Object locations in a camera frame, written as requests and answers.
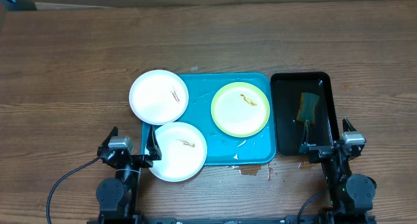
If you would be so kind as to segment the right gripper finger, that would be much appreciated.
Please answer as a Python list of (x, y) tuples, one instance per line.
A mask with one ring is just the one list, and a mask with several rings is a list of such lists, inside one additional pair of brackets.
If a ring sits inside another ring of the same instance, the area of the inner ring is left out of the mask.
[(342, 120), (342, 126), (344, 132), (355, 132), (356, 128), (351, 124), (347, 117)]
[(301, 145), (302, 146), (308, 146), (308, 139), (309, 139), (309, 129), (310, 129), (310, 122), (309, 120), (304, 121), (304, 131), (302, 136)]

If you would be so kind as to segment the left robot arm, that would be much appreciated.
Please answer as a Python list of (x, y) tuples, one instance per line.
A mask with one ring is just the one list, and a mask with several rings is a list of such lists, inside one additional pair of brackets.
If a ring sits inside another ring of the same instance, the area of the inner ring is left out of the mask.
[(98, 224), (135, 223), (149, 221), (142, 212), (136, 210), (141, 169), (153, 167), (153, 162), (162, 159), (153, 126), (149, 129), (145, 143), (148, 154), (133, 154), (133, 146), (128, 136), (118, 135), (114, 127), (98, 147), (97, 155), (106, 165), (114, 168), (115, 176), (103, 180), (96, 189), (99, 202)]

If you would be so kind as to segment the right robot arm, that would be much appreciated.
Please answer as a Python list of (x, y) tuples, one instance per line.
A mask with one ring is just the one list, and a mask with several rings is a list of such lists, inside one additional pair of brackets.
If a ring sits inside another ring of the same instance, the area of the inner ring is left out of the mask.
[[(342, 120), (343, 133), (331, 145), (303, 143), (309, 162), (320, 163), (327, 187), (310, 197), (296, 216), (297, 223), (375, 223), (367, 213), (373, 209), (377, 183), (369, 176), (354, 174), (349, 162), (362, 153), (366, 139), (347, 118)], [(307, 205), (323, 194), (329, 194), (330, 208), (315, 216), (304, 216)]]

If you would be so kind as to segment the green yellow sponge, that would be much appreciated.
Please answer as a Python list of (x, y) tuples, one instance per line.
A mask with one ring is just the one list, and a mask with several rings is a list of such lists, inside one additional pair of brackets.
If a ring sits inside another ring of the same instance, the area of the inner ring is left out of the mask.
[(319, 96), (310, 92), (302, 92), (300, 105), (296, 115), (296, 121), (315, 124), (316, 108), (319, 103)]

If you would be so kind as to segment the yellow green plate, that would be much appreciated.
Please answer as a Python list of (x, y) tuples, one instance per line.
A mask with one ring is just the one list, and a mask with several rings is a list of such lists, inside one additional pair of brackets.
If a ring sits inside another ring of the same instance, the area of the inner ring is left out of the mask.
[(249, 137), (260, 132), (270, 117), (266, 94), (253, 84), (233, 82), (214, 95), (210, 113), (215, 125), (227, 135)]

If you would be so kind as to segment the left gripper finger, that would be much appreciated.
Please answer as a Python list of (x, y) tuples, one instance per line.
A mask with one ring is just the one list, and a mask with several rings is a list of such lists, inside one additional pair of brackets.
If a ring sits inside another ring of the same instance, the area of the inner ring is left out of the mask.
[(109, 135), (104, 139), (101, 145), (98, 147), (98, 150), (103, 150), (108, 147), (110, 139), (112, 137), (118, 136), (118, 127), (114, 126), (113, 129), (110, 131)]
[(148, 150), (148, 155), (150, 160), (161, 160), (162, 159), (162, 153), (159, 147), (159, 144), (156, 139), (156, 131), (154, 129), (154, 126), (151, 125), (148, 138), (147, 138), (147, 144), (146, 149)]

